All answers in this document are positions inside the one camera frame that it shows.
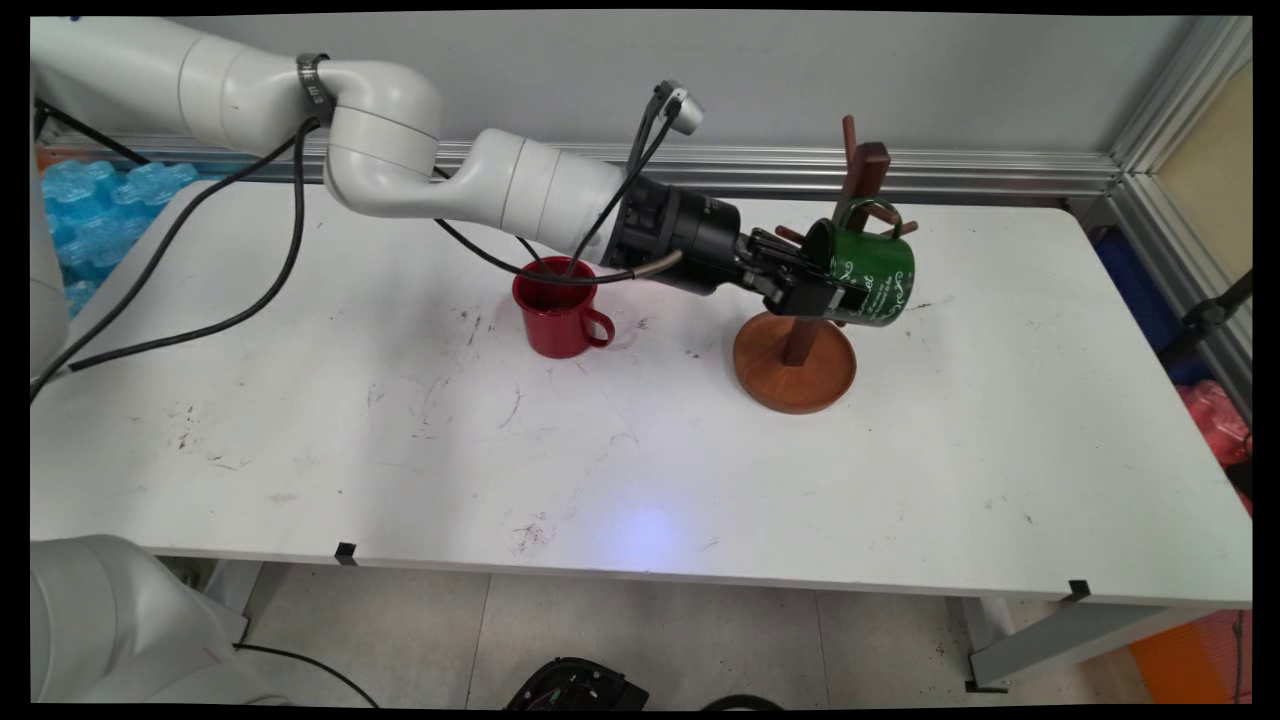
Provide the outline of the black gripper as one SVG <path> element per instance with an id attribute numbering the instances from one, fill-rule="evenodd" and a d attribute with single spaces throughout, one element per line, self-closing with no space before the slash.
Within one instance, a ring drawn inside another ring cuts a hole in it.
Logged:
<path id="1" fill-rule="evenodd" d="M 636 269 L 680 251 L 676 264 L 649 278 L 708 296 L 722 284 L 753 292 L 745 279 L 749 272 L 755 275 L 755 291 L 768 313 L 849 323 L 840 307 L 846 288 L 808 258 L 800 243 L 754 228 L 745 234 L 744 266 L 737 256 L 741 227 L 740 210 L 732 204 L 637 178 L 620 202 L 603 265 Z"/>

